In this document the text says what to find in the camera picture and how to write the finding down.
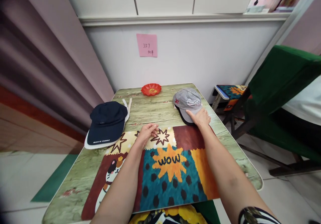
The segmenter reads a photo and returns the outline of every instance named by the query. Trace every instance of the chair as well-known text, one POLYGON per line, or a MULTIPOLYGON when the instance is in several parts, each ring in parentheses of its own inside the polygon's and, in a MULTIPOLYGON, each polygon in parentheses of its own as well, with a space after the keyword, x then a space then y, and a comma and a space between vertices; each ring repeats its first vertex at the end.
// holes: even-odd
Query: chair
POLYGON ((321 75, 321 56, 276 45, 250 81, 241 98, 223 120, 223 124, 231 122, 231 134, 235 139, 249 133, 294 153, 297 162, 286 165, 239 144, 241 148, 279 165, 279 168, 269 170, 272 176, 321 170, 321 153, 295 139, 277 125, 271 117, 273 112, 319 75, 321 75), (243 107, 245 121, 235 129, 235 113, 241 107, 243 107))

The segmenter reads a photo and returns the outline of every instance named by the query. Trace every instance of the black cap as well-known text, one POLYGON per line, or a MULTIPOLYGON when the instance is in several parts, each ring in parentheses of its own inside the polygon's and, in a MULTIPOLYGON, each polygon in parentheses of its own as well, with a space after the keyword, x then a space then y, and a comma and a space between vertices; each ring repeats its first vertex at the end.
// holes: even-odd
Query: black cap
POLYGON ((127 113, 127 108, 115 101, 97 105, 90 114, 92 123, 88 132, 88 145, 117 141, 123 133, 127 113))

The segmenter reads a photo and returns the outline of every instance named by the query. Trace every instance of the curtain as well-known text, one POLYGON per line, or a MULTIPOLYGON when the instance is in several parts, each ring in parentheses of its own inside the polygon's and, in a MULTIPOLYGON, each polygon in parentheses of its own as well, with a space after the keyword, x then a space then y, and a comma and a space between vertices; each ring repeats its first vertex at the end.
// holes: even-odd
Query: curtain
POLYGON ((321 55, 321 0, 313 0, 282 45, 321 55))
POLYGON ((69 0, 2 0, 0 84, 85 134, 114 92, 69 0))

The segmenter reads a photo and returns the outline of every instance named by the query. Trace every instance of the gray cap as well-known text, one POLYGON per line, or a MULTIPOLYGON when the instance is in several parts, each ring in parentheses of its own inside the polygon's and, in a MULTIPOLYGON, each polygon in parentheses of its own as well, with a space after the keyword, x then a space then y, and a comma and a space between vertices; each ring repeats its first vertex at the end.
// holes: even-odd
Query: gray cap
POLYGON ((202 109, 202 101, 199 93, 192 88, 185 88, 174 94, 173 103, 178 108, 181 118, 185 124, 194 123, 185 110, 190 110, 196 114, 202 109))

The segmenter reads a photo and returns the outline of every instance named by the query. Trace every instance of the green wooden tabletop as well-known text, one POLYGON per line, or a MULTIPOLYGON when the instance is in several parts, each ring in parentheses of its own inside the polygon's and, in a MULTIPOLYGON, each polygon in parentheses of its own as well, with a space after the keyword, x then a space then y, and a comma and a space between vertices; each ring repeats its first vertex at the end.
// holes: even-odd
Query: green wooden tabletop
MULTIPOLYGON (((142 125, 147 123, 157 123, 160 127, 185 125, 178 111, 174 109, 172 99, 177 91, 188 87, 198 91, 194 84, 162 86, 162 91, 158 95, 151 97, 143 95, 140 88, 118 90, 113 101, 123 104, 122 99, 125 99, 126 102, 129 103, 129 99, 132 98, 130 118, 125 125, 124 131, 140 130, 142 125)), ((260 190, 263 186, 263 182, 252 163, 240 149, 203 96, 202 104, 212 118, 210 126, 217 137, 232 154, 243 172, 247 173, 246 175, 254 187, 257 190, 260 190)), ((96 150, 83 148, 67 177, 49 204, 42 220, 43 223, 63 224, 81 221, 81 213, 84 204, 105 151, 106 148, 96 150)))

